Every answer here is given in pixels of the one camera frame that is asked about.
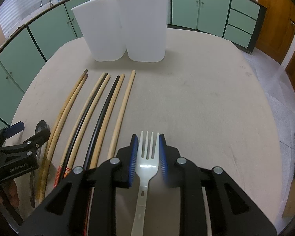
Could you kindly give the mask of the left hand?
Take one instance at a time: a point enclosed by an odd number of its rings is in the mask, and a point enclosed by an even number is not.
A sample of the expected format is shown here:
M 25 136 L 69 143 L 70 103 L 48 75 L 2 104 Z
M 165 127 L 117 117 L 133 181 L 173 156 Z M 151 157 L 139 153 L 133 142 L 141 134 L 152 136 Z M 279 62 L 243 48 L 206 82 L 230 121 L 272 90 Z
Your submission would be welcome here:
M 4 191 L 4 195 L 9 199 L 11 205 L 13 207 L 18 207 L 19 206 L 19 197 L 17 193 L 17 185 L 15 183 L 15 180 L 10 180 L 7 182 L 4 182 L 2 184 L 2 189 Z M 2 194 L 0 193 L 0 204 L 3 202 Z

